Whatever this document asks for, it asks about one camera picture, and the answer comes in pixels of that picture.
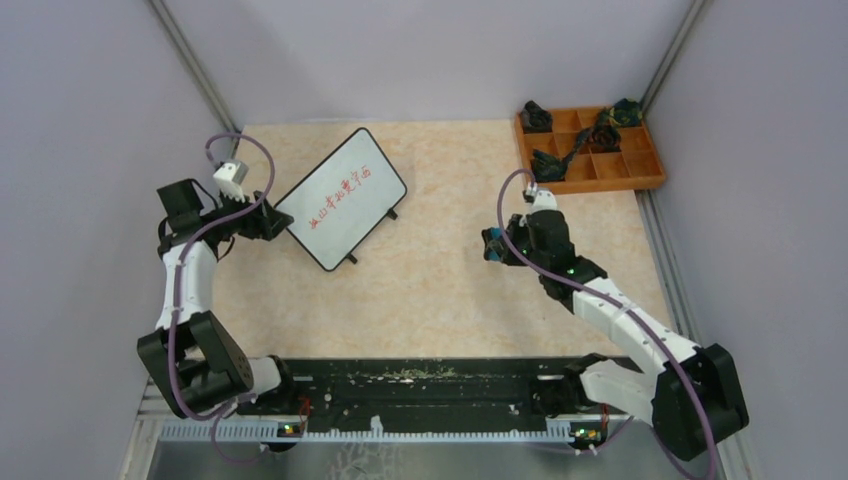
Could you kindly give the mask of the white whiteboard black frame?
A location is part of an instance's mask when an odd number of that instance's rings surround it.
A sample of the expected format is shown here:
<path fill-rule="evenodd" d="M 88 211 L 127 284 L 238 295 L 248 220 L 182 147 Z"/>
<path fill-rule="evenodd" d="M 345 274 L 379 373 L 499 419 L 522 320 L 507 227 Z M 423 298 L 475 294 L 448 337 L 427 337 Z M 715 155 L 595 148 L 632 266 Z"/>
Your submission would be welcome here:
<path fill-rule="evenodd" d="M 326 272 L 344 261 L 395 209 L 408 187 L 365 127 L 351 133 L 275 204 L 287 230 Z"/>

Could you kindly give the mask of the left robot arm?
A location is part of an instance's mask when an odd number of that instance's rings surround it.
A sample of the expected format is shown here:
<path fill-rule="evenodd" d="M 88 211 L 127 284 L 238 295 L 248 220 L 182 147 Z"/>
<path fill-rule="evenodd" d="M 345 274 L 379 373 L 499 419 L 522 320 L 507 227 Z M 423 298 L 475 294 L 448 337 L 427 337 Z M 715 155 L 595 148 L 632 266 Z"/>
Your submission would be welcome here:
<path fill-rule="evenodd" d="M 288 365 L 269 355 L 249 358 L 212 311 L 213 283 L 221 243 L 241 236 L 271 241 L 294 219 L 259 192 L 248 200 L 221 197 L 203 210 L 202 188 L 184 179 L 158 189 L 166 216 L 157 253 L 166 268 L 166 293 L 153 332 L 137 341 L 137 354 L 171 411 L 206 419 L 213 409 L 246 394 L 277 414 L 300 399 Z"/>

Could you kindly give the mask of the blue black whiteboard eraser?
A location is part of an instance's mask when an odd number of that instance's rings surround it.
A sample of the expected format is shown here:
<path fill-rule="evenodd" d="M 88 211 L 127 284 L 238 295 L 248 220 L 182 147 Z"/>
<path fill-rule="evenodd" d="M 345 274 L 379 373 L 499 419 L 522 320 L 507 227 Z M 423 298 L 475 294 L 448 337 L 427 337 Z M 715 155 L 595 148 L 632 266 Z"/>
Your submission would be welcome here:
<path fill-rule="evenodd" d="M 498 227 L 490 227 L 481 231 L 484 243 L 483 258 L 490 262 L 503 261 L 505 243 L 503 242 L 503 230 Z"/>

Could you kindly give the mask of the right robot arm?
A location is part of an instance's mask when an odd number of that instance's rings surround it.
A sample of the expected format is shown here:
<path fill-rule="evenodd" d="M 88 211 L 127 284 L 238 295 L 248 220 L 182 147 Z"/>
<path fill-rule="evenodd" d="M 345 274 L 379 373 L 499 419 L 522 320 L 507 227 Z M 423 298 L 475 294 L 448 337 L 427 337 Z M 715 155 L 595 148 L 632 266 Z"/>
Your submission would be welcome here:
<path fill-rule="evenodd" d="M 579 255 L 558 210 L 514 214 L 482 230 L 486 261 L 538 267 L 545 293 L 602 332 L 633 361 L 599 354 L 567 370 L 563 398 L 576 412 L 607 404 L 648 424 L 667 452 L 689 461 L 745 429 L 750 416 L 732 355 L 671 331 L 630 301 L 595 262 Z"/>

